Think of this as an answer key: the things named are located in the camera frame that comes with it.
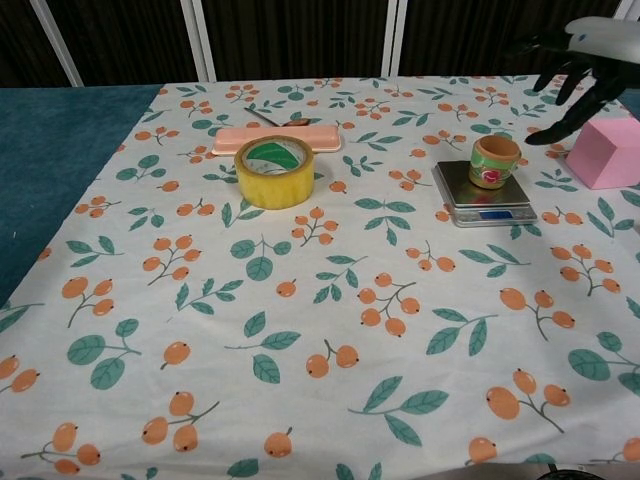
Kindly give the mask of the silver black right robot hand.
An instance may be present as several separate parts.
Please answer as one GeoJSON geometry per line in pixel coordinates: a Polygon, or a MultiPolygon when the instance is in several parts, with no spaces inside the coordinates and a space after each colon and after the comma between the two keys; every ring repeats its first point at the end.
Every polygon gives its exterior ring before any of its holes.
{"type": "Polygon", "coordinates": [[[565,80],[555,104],[563,105],[587,76],[595,83],[564,114],[545,130],[530,134],[526,143],[533,146],[557,143],[579,130],[607,103],[625,90],[639,87],[639,23],[607,17],[582,17],[569,22],[562,31],[543,32],[523,37],[509,47],[511,55],[536,50],[560,55],[545,67],[533,90],[543,90],[558,74],[565,80]]]}

